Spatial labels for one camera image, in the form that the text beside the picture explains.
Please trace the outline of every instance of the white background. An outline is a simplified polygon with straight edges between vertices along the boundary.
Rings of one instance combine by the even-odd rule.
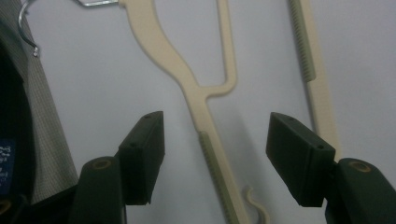
[[[202,85],[223,68],[215,0],[156,0],[163,29]],[[287,0],[229,0],[238,84],[209,101],[237,183],[272,223],[326,223],[302,208],[265,155],[270,113],[311,127]],[[396,1],[312,0],[342,157],[377,166],[396,186]],[[184,97],[134,40],[123,8],[71,0],[29,8],[35,42],[76,168],[117,151],[143,115],[164,111],[166,155],[152,204],[129,223],[225,223]],[[256,214],[248,210],[251,220]]]

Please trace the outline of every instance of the gray fabric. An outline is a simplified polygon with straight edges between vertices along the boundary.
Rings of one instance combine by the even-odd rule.
[[[0,3],[0,39],[24,80],[30,101],[35,133],[36,177],[33,203],[76,185],[78,176],[68,149],[61,122],[39,58],[18,33],[19,0]],[[25,33],[32,39],[27,21]]]

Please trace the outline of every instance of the metal hook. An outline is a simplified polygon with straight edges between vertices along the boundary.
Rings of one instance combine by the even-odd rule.
[[[79,5],[82,7],[100,7],[104,5],[109,5],[109,4],[115,4],[118,3],[118,0],[105,0],[105,1],[98,1],[98,2],[90,2],[90,3],[84,3],[81,0],[74,0],[77,2]]]
[[[33,48],[35,48],[35,51],[33,52],[33,56],[38,57],[38,46],[35,42],[33,42],[32,40],[30,40],[25,32],[23,31],[22,28],[22,19],[23,19],[23,15],[26,13],[26,8],[29,7],[29,4],[31,2],[33,2],[35,0],[26,0],[26,2],[22,5],[21,11],[20,11],[20,16],[18,17],[18,31],[20,33],[20,36],[22,37],[22,39],[29,44],[30,46],[32,46]]]

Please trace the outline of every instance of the blue label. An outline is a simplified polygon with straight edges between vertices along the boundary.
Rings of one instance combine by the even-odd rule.
[[[15,161],[15,141],[0,139],[0,194],[8,194]]]

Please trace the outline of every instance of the white surface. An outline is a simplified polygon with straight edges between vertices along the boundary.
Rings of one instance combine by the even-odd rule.
[[[325,223],[302,208],[265,155],[270,112],[310,126],[287,1],[229,0],[238,84],[209,101],[238,184],[273,223]],[[214,0],[156,0],[163,29],[202,84],[223,68]],[[344,155],[396,186],[396,2],[312,0]],[[27,16],[78,170],[114,155],[143,115],[164,111],[166,155],[152,204],[129,223],[225,223],[181,90],[135,42],[124,9],[35,1]],[[256,214],[251,211],[252,220]]]

